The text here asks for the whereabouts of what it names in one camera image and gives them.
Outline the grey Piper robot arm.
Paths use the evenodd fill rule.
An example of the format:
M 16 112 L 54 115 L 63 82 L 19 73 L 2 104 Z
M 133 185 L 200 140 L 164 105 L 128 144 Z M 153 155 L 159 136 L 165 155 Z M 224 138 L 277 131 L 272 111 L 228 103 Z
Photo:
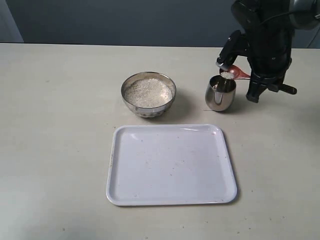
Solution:
M 320 23 L 318 0 L 236 0 L 231 12 L 244 29 L 241 55 L 251 68 L 247 100 L 257 103 L 265 90 L 286 91 L 284 84 L 292 63 L 292 42 L 296 30 L 312 30 Z

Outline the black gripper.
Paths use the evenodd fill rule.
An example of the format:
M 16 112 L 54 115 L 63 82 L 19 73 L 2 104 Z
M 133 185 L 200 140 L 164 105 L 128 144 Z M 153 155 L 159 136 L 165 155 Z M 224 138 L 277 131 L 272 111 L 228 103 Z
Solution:
M 251 67 L 246 99 L 258 103 L 268 84 L 282 84 L 291 64 L 293 28 L 282 24 L 246 26 Z

